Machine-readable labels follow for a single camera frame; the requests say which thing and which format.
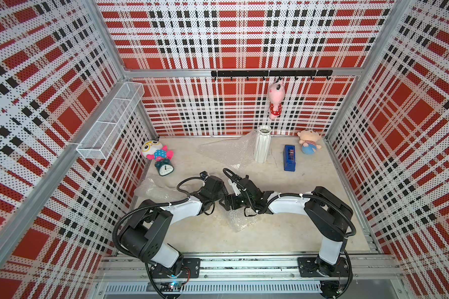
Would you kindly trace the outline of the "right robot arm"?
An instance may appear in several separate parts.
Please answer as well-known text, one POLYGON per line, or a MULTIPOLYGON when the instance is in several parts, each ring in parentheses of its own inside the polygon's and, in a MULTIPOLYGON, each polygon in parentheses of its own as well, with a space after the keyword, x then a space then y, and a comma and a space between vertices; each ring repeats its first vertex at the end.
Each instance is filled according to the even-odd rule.
POLYGON ((242 178, 225 168, 223 173, 234 190, 220 200, 227 211, 244 208, 252 210, 251 217, 262 214, 297 214, 307 216, 322 235, 319 254, 311 267, 322 277, 337 274, 343 265, 345 247, 350 237, 356 235, 352 223, 353 210, 344 201, 322 186, 310 193, 278 193, 261 191, 248 176, 242 178))

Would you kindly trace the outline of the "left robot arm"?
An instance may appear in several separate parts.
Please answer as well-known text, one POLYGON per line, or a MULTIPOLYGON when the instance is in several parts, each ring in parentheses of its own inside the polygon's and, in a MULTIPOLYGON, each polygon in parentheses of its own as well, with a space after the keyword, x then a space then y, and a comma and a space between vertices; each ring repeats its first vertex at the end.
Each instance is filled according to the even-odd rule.
POLYGON ((145 200, 115 223, 112 241, 119 252, 146 264, 181 270, 182 253, 164 243, 169 227, 205 214, 215 202, 225 198, 228 191, 222 179, 205 171, 180 182, 177 191, 185 194, 185 198, 169 203, 145 200))

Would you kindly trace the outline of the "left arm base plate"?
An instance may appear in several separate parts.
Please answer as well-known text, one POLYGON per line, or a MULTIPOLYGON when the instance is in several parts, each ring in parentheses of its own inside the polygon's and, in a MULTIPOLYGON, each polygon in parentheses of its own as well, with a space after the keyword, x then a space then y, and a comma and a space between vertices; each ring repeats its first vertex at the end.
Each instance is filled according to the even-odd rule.
POLYGON ((196 279, 200 274, 201 259, 183 258, 171 268, 166 268, 161 264, 153 266, 150 273, 154 279, 196 279))

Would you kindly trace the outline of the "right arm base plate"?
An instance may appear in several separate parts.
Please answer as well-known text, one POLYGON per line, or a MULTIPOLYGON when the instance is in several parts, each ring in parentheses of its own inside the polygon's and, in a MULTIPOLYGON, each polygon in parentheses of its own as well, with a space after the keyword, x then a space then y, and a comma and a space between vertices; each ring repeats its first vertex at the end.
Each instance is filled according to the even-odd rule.
POLYGON ((301 277, 335 277, 343 278, 352 276, 351 267, 345 257, 339 257, 337 264, 329 265, 319 260, 318 257, 298 258, 298 270, 301 277))

